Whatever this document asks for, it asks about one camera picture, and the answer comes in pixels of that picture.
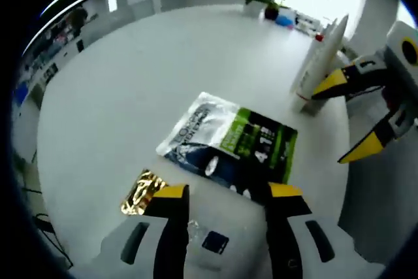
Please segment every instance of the blue object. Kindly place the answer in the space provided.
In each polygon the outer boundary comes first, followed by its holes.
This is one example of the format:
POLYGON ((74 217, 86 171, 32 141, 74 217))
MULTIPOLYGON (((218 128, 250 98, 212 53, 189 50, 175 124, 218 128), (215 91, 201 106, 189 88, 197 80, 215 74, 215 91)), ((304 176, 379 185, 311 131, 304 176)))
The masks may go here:
POLYGON ((23 103, 28 92, 29 90, 25 82, 20 83, 19 86, 14 90, 14 98, 16 99, 18 106, 23 103))
POLYGON ((276 18, 276 24, 281 26, 290 26, 293 25, 293 21, 286 16, 278 16, 276 18))

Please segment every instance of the gold foil wrapper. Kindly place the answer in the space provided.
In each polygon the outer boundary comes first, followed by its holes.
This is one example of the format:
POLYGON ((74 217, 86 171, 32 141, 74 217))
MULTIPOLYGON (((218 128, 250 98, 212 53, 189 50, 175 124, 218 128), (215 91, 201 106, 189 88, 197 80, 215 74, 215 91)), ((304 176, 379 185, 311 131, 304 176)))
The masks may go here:
POLYGON ((144 169, 121 204, 125 215, 142 215, 155 192, 168 184, 148 169, 144 169))

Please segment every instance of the green and black package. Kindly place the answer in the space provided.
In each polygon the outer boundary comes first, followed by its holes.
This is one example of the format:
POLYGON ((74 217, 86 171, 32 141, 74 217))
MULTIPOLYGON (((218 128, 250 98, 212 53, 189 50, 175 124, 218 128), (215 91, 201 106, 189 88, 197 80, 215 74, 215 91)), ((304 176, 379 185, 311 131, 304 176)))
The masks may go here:
POLYGON ((296 138, 286 125, 203 92, 157 153, 255 200, 255 182, 287 183, 296 138))

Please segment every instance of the white pot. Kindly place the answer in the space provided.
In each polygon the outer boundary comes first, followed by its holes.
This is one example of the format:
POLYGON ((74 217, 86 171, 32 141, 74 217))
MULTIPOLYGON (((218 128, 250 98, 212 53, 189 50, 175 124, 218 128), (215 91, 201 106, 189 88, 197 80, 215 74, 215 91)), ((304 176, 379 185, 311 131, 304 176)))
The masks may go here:
POLYGON ((248 5, 244 5, 244 15, 258 18, 260 12, 266 7, 265 3, 260 3, 259 1, 252 1, 248 5))

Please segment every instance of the round white table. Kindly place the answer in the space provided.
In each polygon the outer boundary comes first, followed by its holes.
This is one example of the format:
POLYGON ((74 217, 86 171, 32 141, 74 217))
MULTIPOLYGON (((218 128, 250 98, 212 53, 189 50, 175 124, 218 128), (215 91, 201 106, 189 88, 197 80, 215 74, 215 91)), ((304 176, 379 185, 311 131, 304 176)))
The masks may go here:
POLYGON ((222 278, 239 278, 249 260, 267 256, 261 206, 155 153, 202 91, 297 129, 289 183, 314 213, 338 221, 348 173, 337 163, 349 149, 345 100, 330 100, 314 118, 291 112, 289 88, 311 39, 241 10, 194 7, 136 21, 89 46, 49 83, 38 129, 40 184, 74 264, 97 255, 126 218, 120 203, 143 168, 169 184, 188 183, 191 219, 229 237, 222 278))

